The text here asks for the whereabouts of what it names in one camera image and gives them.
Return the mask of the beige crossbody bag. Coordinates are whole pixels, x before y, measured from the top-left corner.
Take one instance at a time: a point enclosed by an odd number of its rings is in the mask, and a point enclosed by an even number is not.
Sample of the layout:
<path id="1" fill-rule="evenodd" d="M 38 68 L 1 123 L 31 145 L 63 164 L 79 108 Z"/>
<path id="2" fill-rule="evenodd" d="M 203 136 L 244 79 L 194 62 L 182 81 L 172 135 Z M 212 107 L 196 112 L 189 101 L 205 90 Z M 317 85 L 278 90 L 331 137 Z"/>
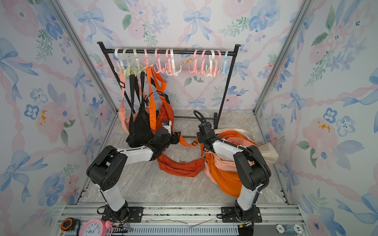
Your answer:
<path id="1" fill-rule="evenodd" d="M 239 134 L 241 134 L 244 138 L 246 138 L 248 141 L 253 141 L 254 135 L 251 131 L 241 129 L 241 128 L 219 128 L 215 129 L 215 134 L 221 134 L 227 131 L 235 131 Z M 258 149 L 260 153 L 262 154 L 264 160 L 267 162 L 267 164 L 273 165 L 278 160 L 278 153 L 274 149 L 274 147 L 270 143 L 259 143 Z"/>

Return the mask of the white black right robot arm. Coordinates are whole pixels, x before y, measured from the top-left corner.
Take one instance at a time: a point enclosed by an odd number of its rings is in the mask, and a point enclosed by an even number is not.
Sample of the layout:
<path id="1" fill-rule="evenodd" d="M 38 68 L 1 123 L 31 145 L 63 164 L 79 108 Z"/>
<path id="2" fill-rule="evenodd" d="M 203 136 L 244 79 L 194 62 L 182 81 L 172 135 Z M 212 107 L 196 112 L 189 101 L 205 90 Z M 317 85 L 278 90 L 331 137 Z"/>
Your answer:
<path id="1" fill-rule="evenodd" d="M 217 136 L 209 123 L 204 121 L 199 126 L 199 143 L 212 155 L 226 157 L 235 164 L 236 173 L 241 183 L 234 212 L 241 222 L 252 221 L 256 203 L 261 191 L 268 186 L 270 169 L 258 147 L 237 145 Z"/>

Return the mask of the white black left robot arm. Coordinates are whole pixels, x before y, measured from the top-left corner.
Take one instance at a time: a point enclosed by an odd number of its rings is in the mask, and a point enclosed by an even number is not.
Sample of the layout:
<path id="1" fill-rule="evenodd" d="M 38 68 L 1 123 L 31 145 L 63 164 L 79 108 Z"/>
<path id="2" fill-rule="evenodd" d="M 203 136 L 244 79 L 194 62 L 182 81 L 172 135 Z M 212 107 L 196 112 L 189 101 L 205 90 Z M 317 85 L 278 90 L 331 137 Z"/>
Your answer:
<path id="1" fill-rule="evenodd" d="M 105 220 L 126 221 L 130 215 L 118 181 L 125 166 L 159 158 L 171 144 L 180 142 L 181 133 L 160 128 L 146 145 L 128 149 L 106 146 L 88 167 L 86 174 L 106 201 Z"/>

